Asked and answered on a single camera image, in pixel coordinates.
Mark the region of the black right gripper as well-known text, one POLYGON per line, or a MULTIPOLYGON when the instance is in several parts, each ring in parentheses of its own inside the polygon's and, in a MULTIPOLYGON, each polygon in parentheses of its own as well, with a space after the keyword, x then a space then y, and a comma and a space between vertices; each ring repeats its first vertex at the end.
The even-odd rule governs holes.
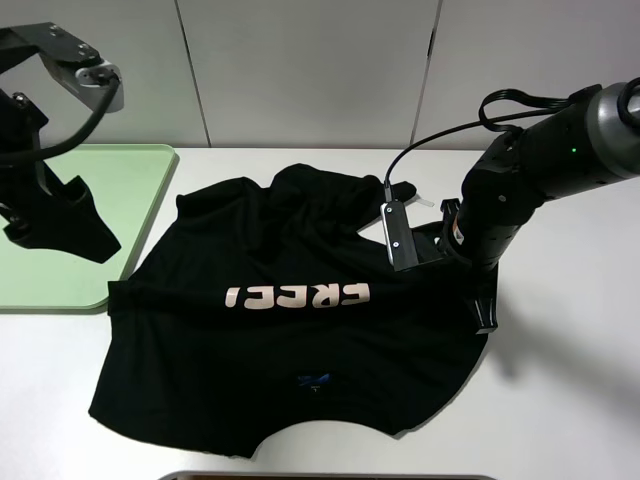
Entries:
MULTIPOLYGON (((444 200, 441 221, 412 229, 419 259, 417 270, 435 284, 465 295, 496 295, 498 267, 484 269, 455 239, 459 207, 458 199, 444 200)), ((476 323, 477 334, 490 334, 498 328, 495 296, 475 297, 467 300, 466 305, 476 323)))

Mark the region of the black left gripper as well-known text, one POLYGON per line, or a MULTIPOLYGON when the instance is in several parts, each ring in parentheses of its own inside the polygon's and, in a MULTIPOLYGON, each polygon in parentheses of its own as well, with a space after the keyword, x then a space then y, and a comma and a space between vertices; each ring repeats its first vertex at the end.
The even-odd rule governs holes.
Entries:
POLYGON ((95 263, 113 257, 121 244, 99 216, 81 177, 62 183, 48 175, 40 130, 49 119, 22 92, 1 91, 1 162, 4 233, 25 249, 56 250, 95 263))

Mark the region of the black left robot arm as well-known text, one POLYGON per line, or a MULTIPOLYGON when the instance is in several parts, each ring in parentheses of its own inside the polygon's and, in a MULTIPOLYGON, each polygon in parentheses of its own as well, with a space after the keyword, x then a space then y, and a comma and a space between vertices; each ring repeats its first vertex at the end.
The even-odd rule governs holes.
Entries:
POLYGON ((49 75, 91 114, 68 139, 44 148, 48 117, 22 92, 1 95, 1 215, 4 233, 24 249, 55 250, 103 264, 121 248, 76 176, 62 182, 47 160, 80 146, 108 113, 124 107, 119 68, 97 49, 47 22, 1 30, 1 70, 38 56, 49 75))

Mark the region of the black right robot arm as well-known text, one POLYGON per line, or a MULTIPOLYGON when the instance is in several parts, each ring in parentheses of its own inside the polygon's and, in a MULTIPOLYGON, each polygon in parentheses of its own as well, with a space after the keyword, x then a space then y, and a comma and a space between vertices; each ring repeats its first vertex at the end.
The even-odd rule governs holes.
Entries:
POLYGON ((497 328, 499 260, 539 207, 639 175, 637 79, 566 98, 502 89, 482 103, 498 101, 544 118, 522 128, 478 111, 479 125, 498 136, 466 174, 462 197, 442 202, 437 246, 467 270, 458 290, 479 334, 497 328))

